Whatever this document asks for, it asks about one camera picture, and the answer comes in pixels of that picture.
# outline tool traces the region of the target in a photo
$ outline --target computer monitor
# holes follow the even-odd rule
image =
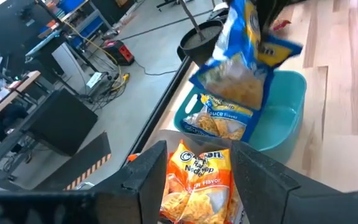
[[[40,41],[37,36],[51,20],[51,15],[34,0],[4,1],[0,4],[0,54],[36,46]]]

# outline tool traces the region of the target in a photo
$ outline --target hazard tape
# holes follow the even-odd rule
[[[89,177],[93,172],[99,169],[105,162],[110,160],[111,153],[103,156],[100,160],[98,160],[95,164],[93,164],[86,172],[77,177],[71,184],[67,185],[63,190],[75,190],[75,187],[78,186],[82,181],[84,181],[87,177]]]

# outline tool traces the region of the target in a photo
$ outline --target floor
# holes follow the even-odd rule
[[[305,114],[288,166],[342,191],[358,190],[358,0],[310,0],[280,15],[280,35],[304,44],[280,69],[307,81]]]
[[[141,2],[141,5],[133,12],[135,17],[123,28],[117,38],[125,39],[186,17],[183,9],[173,4],[164,6],[162,12],[159,12],[155,6],[160,2],[163,0]],[[192,14],[199,14],[213,8],[210,0],[191,1],[187,3],[187,6]],[[196,21],[203,22],[207,17],[208,14],[198,16]],[[177,56],[177,47],[181,37],[191,28],[191,22],[187,20],[131,37],[123,42],[135,55],[137,63],[145,67],[147,73],[163,73],[176,70],[180,66],[181,61]],[[97,57],[91,57],[93,64],[101,71],[110,70],[105,64],[110,63],[108,58],[100,51],[95,54]],[[145,75],[143,68],[136,63],[129,67],[121,67],[121,70],[131,74],[125,92],[102,110],[97,111],[99,121],[83,143],[84,146],[103,131],[108,134],[112,157],[110,161],[87,178],[86,181],[94,184],[109,177],[120,168],[137,135],[174,75],[173,72],[166,75]],[[90,69],[85,71],[87,74],[91,72]],[[68,75],[67,79],[71,86],[82,91],[84,81],[81,77]],[[14,172],[18,176],[16,182],[27,189],[32,189],[67,160],[67,157],[39,148],[35,151],[29,164],[22,164]]]

